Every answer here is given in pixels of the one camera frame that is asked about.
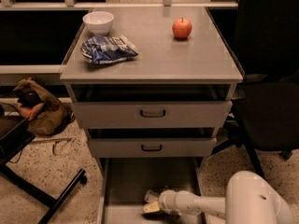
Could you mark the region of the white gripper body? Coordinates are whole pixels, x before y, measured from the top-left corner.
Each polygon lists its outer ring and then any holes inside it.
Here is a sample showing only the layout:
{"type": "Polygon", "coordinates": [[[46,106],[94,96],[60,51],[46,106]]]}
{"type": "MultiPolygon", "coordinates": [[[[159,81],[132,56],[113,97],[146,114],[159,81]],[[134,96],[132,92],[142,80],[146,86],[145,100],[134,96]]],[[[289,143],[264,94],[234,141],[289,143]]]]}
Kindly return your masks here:
{"type": "Polygon", "coordinates": [[[169,215],[181,215],[186,211],[187,192],[184,190],[174,191],[168,189],[163,191],[159,197],[159,205],[161,209],[169,215]]]}

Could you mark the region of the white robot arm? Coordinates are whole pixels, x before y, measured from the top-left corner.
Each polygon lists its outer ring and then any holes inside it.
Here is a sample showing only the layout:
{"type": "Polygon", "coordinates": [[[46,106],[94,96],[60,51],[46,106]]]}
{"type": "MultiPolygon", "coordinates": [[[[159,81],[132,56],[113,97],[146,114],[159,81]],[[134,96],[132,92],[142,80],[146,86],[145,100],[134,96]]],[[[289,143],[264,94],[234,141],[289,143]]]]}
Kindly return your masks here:
{"type": "Polygon", "coordinates": [[[226,224],[292,224],[287,202],[259,175],[240,171],[231,176],[224,197],[195,195],[187,190],[148,190],[145,214],[163,211],[168,215],[209,214],[226,224]]]}

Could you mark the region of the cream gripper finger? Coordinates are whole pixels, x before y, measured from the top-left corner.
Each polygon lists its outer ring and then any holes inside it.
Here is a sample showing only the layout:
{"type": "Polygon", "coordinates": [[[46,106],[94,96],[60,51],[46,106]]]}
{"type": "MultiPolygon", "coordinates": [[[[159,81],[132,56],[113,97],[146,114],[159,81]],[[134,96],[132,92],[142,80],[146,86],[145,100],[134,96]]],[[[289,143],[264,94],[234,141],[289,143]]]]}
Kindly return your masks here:
{"type": "Polygon", "coordinates": [[[143,212],[145,214],[156,213],[156,212],[159,212],[160,210],[161,210],[161,207],[157,201],[147,203],[143,206],[143,212]]]}

